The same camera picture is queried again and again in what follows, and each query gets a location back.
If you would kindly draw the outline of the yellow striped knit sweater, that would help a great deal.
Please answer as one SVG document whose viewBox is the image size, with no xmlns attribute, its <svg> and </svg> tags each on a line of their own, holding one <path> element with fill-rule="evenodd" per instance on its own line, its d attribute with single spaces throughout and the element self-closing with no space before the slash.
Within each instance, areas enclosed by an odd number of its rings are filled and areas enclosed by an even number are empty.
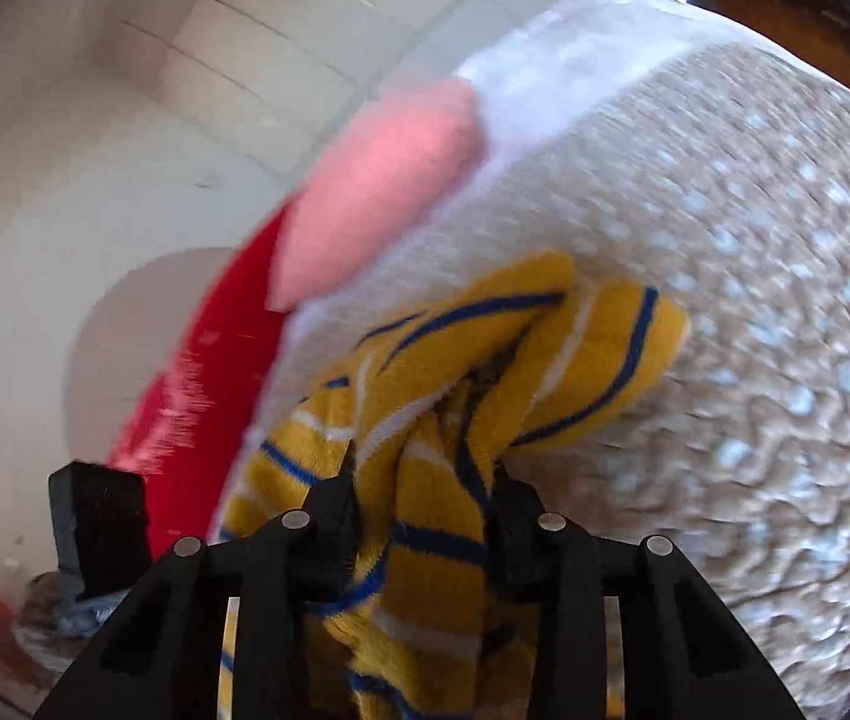
<svg viewBox="0 0 850 720">
<path fill-rule="evenodd" d="M 513 263 L 366 332 L 265 437 L 224 499 L 241 538 L 355 470 L 363 536 L 335 600 L 306 619 L 317 704 L 363 718 L 514 718 L 537 610 L 486 564 L 493 478 L 514 449 L 596 431 L 680 353 L 687 312 L 657 289 L 589 281 L 563 254 Z"/>
</svg>

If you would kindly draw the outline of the red patterned pillow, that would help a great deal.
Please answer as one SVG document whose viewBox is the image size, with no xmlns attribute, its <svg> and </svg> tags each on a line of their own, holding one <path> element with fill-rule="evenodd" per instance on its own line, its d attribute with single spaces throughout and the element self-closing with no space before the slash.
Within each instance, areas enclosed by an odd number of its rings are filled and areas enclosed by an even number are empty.
<svg viewBox="0 0 850 720">
<path fill-rule="evenodd" d="M 297 199 L 288 195 L 220 271 L 106 458 L 143 478 L 155 559 L 212 530 L 288 320 L 269 307 L 270 275 Z"/>
</svg>

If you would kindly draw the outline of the white round headboard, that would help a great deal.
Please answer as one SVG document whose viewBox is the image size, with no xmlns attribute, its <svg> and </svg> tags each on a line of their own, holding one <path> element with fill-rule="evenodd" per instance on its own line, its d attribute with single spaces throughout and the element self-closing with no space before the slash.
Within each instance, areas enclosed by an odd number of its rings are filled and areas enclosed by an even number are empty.
<svg viewBox="0 0 850 720">
<path fill-rule="evenodd" d="M 64 379 L 70 460 L 107 457 L 139 396 L 168 361 L 231 255 L 226 247 L 161 255 L 128 271 L 89 309 Z"/>
</svg>

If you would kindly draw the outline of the white glossy wardrobe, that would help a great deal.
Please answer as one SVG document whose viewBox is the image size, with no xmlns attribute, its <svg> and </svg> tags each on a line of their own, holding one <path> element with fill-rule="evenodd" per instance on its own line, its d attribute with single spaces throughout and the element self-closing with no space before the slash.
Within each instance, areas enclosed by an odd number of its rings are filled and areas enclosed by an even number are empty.
<svg viewBox="0 0 850 720">
<path fill-rule="evenodd" d="M 560 0 L 109 0 L 104 65 L 275 176 Z"/>
</svg>

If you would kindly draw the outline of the pink pillow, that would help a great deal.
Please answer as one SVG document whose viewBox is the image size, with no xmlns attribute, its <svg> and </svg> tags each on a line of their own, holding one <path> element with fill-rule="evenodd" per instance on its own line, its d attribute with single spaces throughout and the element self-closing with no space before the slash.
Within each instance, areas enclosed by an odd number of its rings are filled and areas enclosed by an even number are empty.
<svg viewBox="0 0 850 720">
<path fill-rule="evenodd" d="M 363 107 L 288 206 L 270 309 L 293 309 L 349 281 L 468 177 L 484 141 L 479 98 L 461 78 Z"/>
</svg>

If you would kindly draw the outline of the beige white-dotted bedspread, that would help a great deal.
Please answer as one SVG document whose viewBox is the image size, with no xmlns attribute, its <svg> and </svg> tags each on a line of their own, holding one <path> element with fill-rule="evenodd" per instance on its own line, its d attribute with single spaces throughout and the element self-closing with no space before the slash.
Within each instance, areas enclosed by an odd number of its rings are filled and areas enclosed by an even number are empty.
<svg viewBox="0 0 850 720">
<path fill-rule="evenodd" d="M 597 535 L 670 536 L 812 718 L 850 709 L 850 93 L 696 49 L 452 195 L 295 317 L 260 421 L 381 320 L 539 250 L 654 284 L 692 328 L 600 433 L 513 475 Z"/>
</svg>

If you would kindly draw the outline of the white bed sheet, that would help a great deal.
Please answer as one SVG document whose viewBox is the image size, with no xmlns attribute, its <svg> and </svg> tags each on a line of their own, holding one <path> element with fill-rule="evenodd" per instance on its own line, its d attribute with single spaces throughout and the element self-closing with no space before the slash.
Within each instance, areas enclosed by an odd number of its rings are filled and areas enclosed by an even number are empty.
<svg viewBox="0 0 850 720">
<path fill-rule="evenodd" d="M 246 439 L 375 320 L 522 255 L 695 288 L 717 250 L 716 128 L 793 65 L 769 37 L 671 0 L 563 0 L 470 55 L 449 78 L 477 93 L 482 158 L 349 281 L 290 309 Z"/>
</svg>

